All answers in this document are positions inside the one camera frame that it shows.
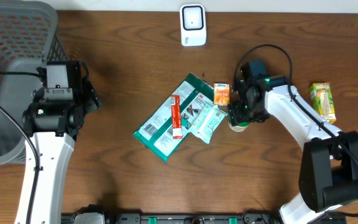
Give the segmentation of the white jar green lid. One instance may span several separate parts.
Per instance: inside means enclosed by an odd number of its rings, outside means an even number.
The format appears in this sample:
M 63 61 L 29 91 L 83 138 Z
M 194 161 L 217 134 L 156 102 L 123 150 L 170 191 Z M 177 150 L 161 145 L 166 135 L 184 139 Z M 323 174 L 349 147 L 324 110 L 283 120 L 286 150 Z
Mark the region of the white jar green lid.
M 240 132 L 245 131 L 249 124 L 246 123 L 244 126 L 239 126 L 239 125 L 238 126 L 233 126 L 231 123 L 228 123 L 228 125 L 229 125 L 231 130 L 233 130 L 233 131 L 235 131 L 237 133 L 240 133 Z

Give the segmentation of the small orange box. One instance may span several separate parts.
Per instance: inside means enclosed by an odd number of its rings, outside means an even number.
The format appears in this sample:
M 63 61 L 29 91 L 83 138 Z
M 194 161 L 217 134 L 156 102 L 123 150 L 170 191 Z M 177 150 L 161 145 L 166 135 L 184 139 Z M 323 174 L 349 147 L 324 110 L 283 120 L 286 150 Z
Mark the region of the small orange box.
M 227 106 L 230 103 L 230 85 L 227 83 L 214 84 L 214 104 Z

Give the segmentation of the mint green wipes pack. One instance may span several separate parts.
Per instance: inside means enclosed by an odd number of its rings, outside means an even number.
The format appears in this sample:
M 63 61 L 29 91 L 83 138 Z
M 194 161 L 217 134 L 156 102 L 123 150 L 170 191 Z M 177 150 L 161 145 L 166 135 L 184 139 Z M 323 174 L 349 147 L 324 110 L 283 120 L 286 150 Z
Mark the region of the mint green wipes pack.
M 227 113 L 220 110 L 218 105 L 205 103 L 189 131 L 206 144 L 209 144 L 214 130 L 226 116 Z

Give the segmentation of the red sachet packet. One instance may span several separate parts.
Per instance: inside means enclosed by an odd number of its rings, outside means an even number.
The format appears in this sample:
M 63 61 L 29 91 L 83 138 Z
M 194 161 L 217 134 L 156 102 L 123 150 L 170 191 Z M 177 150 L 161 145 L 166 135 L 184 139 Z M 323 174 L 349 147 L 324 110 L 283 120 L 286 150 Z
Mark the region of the red sachet packet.
M 172 111 L 172 136 L 173 139 L 182 139 L 180 96 L 170 95 Z

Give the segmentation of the green yellow juice carton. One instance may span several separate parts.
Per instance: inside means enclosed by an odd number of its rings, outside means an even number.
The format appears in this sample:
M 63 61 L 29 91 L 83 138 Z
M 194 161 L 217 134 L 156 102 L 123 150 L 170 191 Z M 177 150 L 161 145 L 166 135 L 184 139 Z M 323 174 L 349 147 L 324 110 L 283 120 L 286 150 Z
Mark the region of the green yellow juice carton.
M 336 121 L 334 101 L 329 83 L 313 83 L 309 87 L 313 109 L 327 122 Z

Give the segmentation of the green 3M package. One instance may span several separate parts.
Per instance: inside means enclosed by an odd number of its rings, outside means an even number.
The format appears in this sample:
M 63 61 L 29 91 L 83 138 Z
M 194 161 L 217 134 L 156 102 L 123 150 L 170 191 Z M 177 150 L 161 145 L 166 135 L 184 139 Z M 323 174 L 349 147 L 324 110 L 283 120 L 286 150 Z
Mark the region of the green 3M package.
M 212 103 L 213 87 L 190 73 L 171 93 L 180 100 L 181 132 L 183 138 L 200 115 L 206 103 Z M 164 162 L 181 144 L 181 139 L 173 138 L 172 96 L 169 96 L 156 112 L 133 134 L 145 147 Z

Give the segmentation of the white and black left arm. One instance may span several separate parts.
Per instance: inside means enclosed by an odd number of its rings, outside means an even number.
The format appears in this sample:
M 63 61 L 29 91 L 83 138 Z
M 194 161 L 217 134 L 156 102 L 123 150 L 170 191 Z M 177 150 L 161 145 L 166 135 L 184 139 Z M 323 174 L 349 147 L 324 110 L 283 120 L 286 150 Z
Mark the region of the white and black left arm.
M 24 111 L 25 174 L 16 223 L 60 223 L 65 179 L 85 115 L 100 106 L 90 81 L 42 87 Z

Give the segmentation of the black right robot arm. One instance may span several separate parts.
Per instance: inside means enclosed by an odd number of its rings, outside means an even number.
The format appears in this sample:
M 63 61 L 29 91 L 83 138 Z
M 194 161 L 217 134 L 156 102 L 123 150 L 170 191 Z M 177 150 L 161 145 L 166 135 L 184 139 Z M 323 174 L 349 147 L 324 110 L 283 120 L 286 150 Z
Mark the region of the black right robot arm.
M 302 150 L 299 193 L 279 208 L 277 223 L 314 223 L 331 217 L 358 217 L 338 209 L 358 200 L 358 132 L 343 132 L 325 121 L 282 75 L 234 79 L 239 99 L 228 106 L 235 127 L 273 116 Z

